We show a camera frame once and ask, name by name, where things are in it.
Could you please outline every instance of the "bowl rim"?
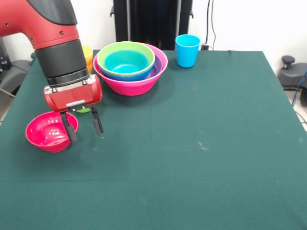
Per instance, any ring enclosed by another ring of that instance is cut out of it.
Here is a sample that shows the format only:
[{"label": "bowl rim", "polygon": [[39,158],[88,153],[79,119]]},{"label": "bowl rim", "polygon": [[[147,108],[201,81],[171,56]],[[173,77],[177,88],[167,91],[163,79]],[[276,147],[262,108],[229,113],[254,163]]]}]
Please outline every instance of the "bowl rim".
[{"label": "bowl rim", "polygon": [[[153,56],[153,60],[152,60],[150,63],[148,63],[148,66],[147,66],[146,68],[144,68],[144,69],[142,69],[142,70],[139,70],[139,71],[137,71],[137,72],[133,72],[133,73],[116,73],[116,72],[110,71],[110,70],[104,68],[103,66],[100,66],[100,65],[99,65],[98,56],[99,56],[100,52],[102,52],[102,50],[104,50],[104,49],[106,49],[107,47],[110,47],[110,46],[115,46],[115,45],[117,45],[117,44],[125,44],[125,43],[126,43],[126,44],[134,43],[134,44],[141,45],[142,47],[145,47],[146,49],[149,49],[150,52],[151,52],[151,56]],[[111,43],[111,44],[109,44],[109,45],[103,47],[103,48],[96,54],[96,56],[97,56],[97,62],[98,62],[99,67],[102,68],[105,72],[107,72],[107,73],[109,73],[109,74],[112,74],[112,75],[116,75],[116,76],[126,76],[126,77],[129,77],[129,76],[131,76],[131,75],[138,75],[138,74],[141,74],[141,73],[147,71],[149,68],[151,68],[152,66],[154,66],[154,61],[155,61],[155,56],[154,56],[154,52],[153,52],[152,49],[150,49],[150,48],[149,48],[148,46],[146,46],[144,43],[133,42],[133,41],[122,41],[122,42]]]},{"label": "bowl rim", "polygon": [[[151,77],[151,78],[147,78],[147,79],[143,79],[143,80],[137,80],[137,81],[114,80],[114,79],[111,79],[111,78],[106,77],[106,76],[103,75],[102,73],[101,73],[101,77],[102,77],[103,79],[107,79],[107,81],[121,82],[121,83],[127,83],[127,84],[133,84],[133,83],[136,83],[136,82],[146,82],[146,81],[150,81],[150,80],[152,80],[152,79],[157,78],[159,75],[161,75],[161,74],[166,70],[167,65],[168,65],[168,58],[167,58],[166,54],[165,54],[162,50],[160,50],[158,47],[155,47],[155,46],[153,46],[153,45],[146,44],[146,43],[140,43],[140,44],[143,44],[143,45],[149,47],[151,50],[152,50],[152,48],[153,48],[153,49],[157,49],[157,50],[159,51],[159,53],[161,53],[161,55],[162,55],[163,57],[165,57],[165,60],[166,60],[165,66],[162,67],[162,69],[161,69],[161,71],[160,71],[159,73],[157,73],[155,76],[153,76],[153,77]],[[95,55],[95,57],[94,57],[94,59],[93,59],[93,68],[95,69],[96,72],[97,72],[97,70],[96,70],[96,67],[95,67],[95,65],[94,65],[94,61],[97,61],[97,57],[98,57],[97,55],[98,55],[98,53]]]},{"label": "bowl rim", "polygon": [[[194,45],[194,46],[185,46],[185,45],[182,45],[182,44],[180,44],[180,43],[178,42],[178,39],[179,39],[179,38],[182,38],[182,37],[195,37],[195,38],[198,39],[199,42],[198,42],[197,45]],[[182,34],[182,35],[179,35],[178,37],[176,37],[175,42],[176,42],[176,44],[178,44],[178,45],[180,45],[180,46],[182,46],[182,47],[188,47],[188,48],[197,47],[197,46],[200,46],[200,44],[201,44],[200,38],[197,37],[197,36],[195,36],[195,35],[192,35],[192,34]]]},{"label": "bowl rim", "polygon": [[[43,116],[43,115],[50,114],[50,113],[57,114],[57,113],[55,113],[55,112],[53,112],[53,111],[49,111],[49,112],[43,113],[43,114],[41,114],[41,115],[38,115],[38,116],[36,116],[35,118],[33,118],[33,119],[29,122],[29,124],[27,125],[27,127],[25,128],[25,137],[27,138],[27,140],[28,140],[32,145],[34,145],[34,146],[36,146],[36,147],[43,148],[43,147],[50,147],[50,146],[49,146],[49,145],[38,145],[38,144],[35,144],[35,143],[33,143],[32,141],[30,141],[30,140],[29,140],[29,137],[28,137],[28,135],[27,135],[27,130],[28,130],[29,126],[31,125],[31,123],[34,122],[34,120],[38,119],[39,117],[41,117],[41,116]],[[68,113],[68,114],[70,114],[70,115],[76,120],[76,122],[77,122],[77,126],[76,126],[76,128],[74,129],[74,131],[76,132],[76,131],[78,130],[78,127],[79,127],[78,119],[77,119],[73,114],[71,114],[71,113]]]}]

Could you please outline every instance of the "blue bowl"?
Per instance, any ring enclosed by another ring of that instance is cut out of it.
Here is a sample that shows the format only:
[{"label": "blue bowl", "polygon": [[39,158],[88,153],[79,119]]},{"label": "blue bowl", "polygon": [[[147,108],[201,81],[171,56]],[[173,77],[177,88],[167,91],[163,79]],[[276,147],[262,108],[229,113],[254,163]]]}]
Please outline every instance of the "blue bowl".
[{"label": "blue bowl", "polygon": [[117,74],[135,73],[148,65],[145,55],[134,50],[120,50],[107,56],[104,67]]},{"label": "blue bowl", "polygon": [[103,72],[103,74],[107,78],[110,78],[110,79],[113,79],[113,80],[117,80],[117,81],[141,81],[141,80],[144,80],[149,75],[149,73],[151,72],[153,67],[154,67],[154,64],[152,66],[150,66],[150,68],[148,70],[146,70],[145,72],[137,74],[137,75],[132,75],[132,76],[113,75],[113,74],[110,74],[108,72],[105,72],[101,67],[100,67],[100,70],[101,70],[101,72]]}]

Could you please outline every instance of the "purple bowl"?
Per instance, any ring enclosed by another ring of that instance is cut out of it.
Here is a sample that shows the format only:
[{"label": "purple bowl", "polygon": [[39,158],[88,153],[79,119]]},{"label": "purple bowl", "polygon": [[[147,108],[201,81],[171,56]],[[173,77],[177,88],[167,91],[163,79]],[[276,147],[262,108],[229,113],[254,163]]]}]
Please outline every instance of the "purple bowl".
[{"label": "purple bowl", "polygon": [[157,55],[155,55],[155,62],[154,62],[153,68],[145,79],[149,79],[149,78],[154,77],[155,75],[160,73],[161,70],[162,70],[162,62],[161,62],[160,58],[157,57]]}]

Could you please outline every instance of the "bowl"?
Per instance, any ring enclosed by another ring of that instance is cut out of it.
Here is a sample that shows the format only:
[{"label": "bowl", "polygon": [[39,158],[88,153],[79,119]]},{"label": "bowl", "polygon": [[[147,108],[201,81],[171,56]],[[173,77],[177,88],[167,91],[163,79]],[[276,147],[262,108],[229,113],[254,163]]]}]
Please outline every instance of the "bowl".
[{"label": "bowl", "polygon": [[98,52],[97,62],[104,73],[111,76],[130,77],[144,73],[153,67],[154,52],[141,43],[116,42]]},{"label": "bowl", "polygon": [[148,65],[145,55],[134,50],[116,51],[105,60],[107,70],[115,73],[135,73],[145,69]]},{"label": "bowl", "polygon": [[144,94],[154,86],[157,80],[161,77],[162,73],[165,71],[168,64],[167,56],[162,50],[149,44],[144,44],[144,45],[148,46],[154,52],[157,58],[153,69],[151,70],[147,78],[144,80],[118,81],[106,77],[99,68],[97,62],[98,54],[94,57],[93,68],[95,69],[97,74],[100,77],[102,77],[102,79],[110,86],[110,88],[113,91],[125,96],[137,96]]},{"label": "bowl", "polygon": [[146,70],[145,72],[137,74],[137,75],[132,75],[132,76],[115,76],[113,74],[109,74],[109,73],[103,71],[102,69],[100,69],[100,70],[106,77],[108,77],[110,79],[117,80],[117,81],[141,81],[141,80],[148,77],[148,75],[151,73],[153,68],[154,68],[154,65],[151,68],[149,68],[148,70]]},{"label": "bowl", "polygon": [[[78,129],[78,120],[70,113],[67,120],[74,131]],[[47,152],[61,152],[71,143],[61,119],[60,113],[48,112],[34,118],[25,130],[27,140],[34,146]]]}]

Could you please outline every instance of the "green bowl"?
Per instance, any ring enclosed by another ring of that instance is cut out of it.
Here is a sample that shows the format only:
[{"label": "green bowl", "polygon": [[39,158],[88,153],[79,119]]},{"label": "green bowl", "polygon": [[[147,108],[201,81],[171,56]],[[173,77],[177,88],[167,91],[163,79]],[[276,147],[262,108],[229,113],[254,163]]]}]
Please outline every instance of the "green bowl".
[{"label": "green bowl", "polygon": [[[137,72],[133,72],[133,73],[117,73],[117,72],[108,70],[105,64],[106,58],[109,55],[113,54],[114,52],[122,51],[122,50],[133,50],[133,51],[137,51],[143,54],[148,61],[146,68],[140,71],[137,71]],[[98,62],[99,67],[102,69],[102,71],[105,71],[106,73],[109,73],[115,76],[137,75],[137,74],[141,74],[147,71],[149,68],[153,66],[154,52],[148,46],[140,44],[138,42],[116,42],[116,43],[113,43],[113,44],[110,44],[104,47],[102,50],[99,51],[99,53],[97,54],[97,62]]]}]

